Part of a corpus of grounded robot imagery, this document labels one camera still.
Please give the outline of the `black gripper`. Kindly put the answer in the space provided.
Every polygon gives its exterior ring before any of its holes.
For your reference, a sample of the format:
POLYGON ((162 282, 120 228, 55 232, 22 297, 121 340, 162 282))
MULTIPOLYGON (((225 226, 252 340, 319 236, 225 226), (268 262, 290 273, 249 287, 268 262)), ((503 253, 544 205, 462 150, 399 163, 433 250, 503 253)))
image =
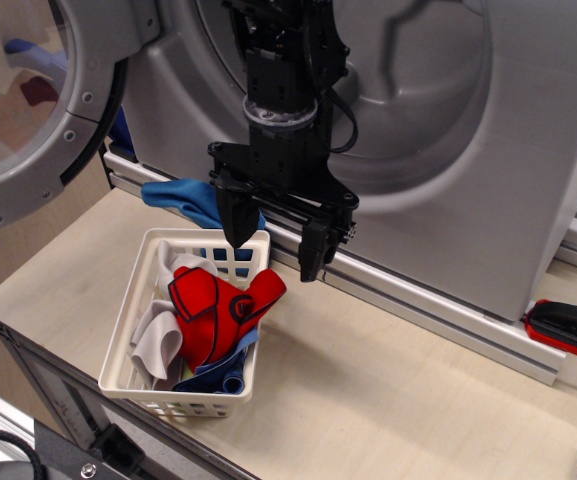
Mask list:
POLYGON ((258 205, 264 203, 307 223, 298 248, 300 280, 315 281, 334 258, 339 242, 348 242, 354 234, 352 212, 359 199, 332 175, 328 158, 349 149, 356 137, 352 133, 346 145, 333 148, 332 121, 317 118, 293 132, 252 126, 247 145, 210 144, 208 153, 214 159, 211 183, 229 244, 238 249, 258 230, 258 205))

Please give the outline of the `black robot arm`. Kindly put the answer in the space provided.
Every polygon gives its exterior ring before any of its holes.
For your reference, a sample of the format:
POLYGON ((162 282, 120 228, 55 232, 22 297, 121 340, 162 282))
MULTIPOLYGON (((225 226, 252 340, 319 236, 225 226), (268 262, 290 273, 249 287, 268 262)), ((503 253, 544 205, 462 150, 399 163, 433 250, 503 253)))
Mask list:
POLYGON ((246 144, 214 142, 210 173, 227 241, 241 247, 261 210, 301 225, 298 262, 311 282, 351 237, 358 197, 328 168, 333 113, 355 118, 334 91, 348 47, 329 1, 225 1, 247 92, 246 144))

